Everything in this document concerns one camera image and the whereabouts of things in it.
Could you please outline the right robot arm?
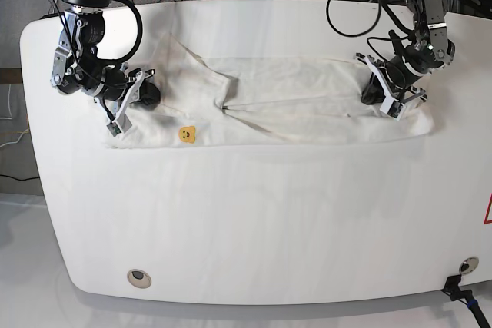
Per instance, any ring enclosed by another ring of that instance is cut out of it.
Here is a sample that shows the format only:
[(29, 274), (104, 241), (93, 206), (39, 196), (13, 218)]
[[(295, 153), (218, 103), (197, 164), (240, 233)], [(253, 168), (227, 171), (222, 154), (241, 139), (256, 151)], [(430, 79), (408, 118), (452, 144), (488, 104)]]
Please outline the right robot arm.
[[(143, 39), (143, 21), (129, 0), (62, 0), (70, 7), (59, 12), (62, 24), (52, 68), (51, 84), (62, 94), (82, 91), (101, 107), (113, 135), (131, 127), (126, 110), (132, 104), (154, 107), (160, 91), (153, 80), (155, 71), (129, 70), (128, 60)], [(98, 44), (105, 36), (103, 9), (111, 2), (127, 6), (135, 17), (137, 35), (130, 51), (119, 58), (98, 57)]]

